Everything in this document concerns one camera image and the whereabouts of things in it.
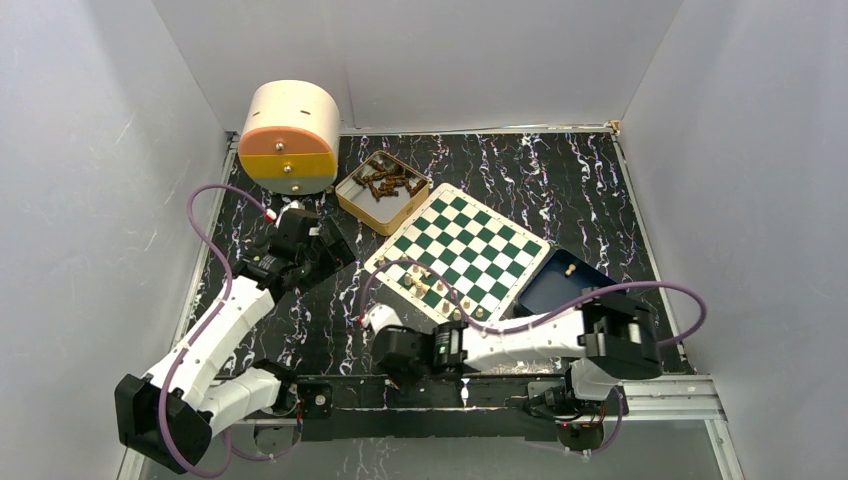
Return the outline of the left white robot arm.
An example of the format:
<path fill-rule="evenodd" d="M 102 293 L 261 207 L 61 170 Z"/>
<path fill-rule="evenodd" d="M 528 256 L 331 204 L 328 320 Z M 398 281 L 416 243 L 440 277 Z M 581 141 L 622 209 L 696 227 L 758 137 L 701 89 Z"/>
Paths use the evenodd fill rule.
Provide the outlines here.
<path fill-rule="evenodd" d="M 295 207 L 269 219 L 272 227 L 231 265 L 214 304 L 185 336 L 144 375 L 127 374 L 115 388 L 120 443 L 176 474 L 214 477 L 198 467 L 214 438 L 259 410 L 294 411 L 296 376 L 273 361 L 213 382 L 286 294 L 307 292 L 355 259 L 330 219 Z"/>

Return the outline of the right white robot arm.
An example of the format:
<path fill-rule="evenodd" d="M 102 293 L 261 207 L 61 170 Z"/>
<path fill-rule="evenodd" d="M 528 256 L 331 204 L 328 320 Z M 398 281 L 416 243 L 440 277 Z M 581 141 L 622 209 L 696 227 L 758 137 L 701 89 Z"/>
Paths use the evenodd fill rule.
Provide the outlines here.
<path fill-rule="evenodd" d="M 404 326 L 384 304 L 370 308 L 361 323 L 375 335 L 373 370 L 399 387 L 425 376 L 486 372 L 561 357 L 569 364 L 557 395 L 571 411 L 587 414 L 620 381 L 653 379 L 663 371 L 651 311 L 618 293 L 481 328 L 458 320 L 424 333 Z"/>

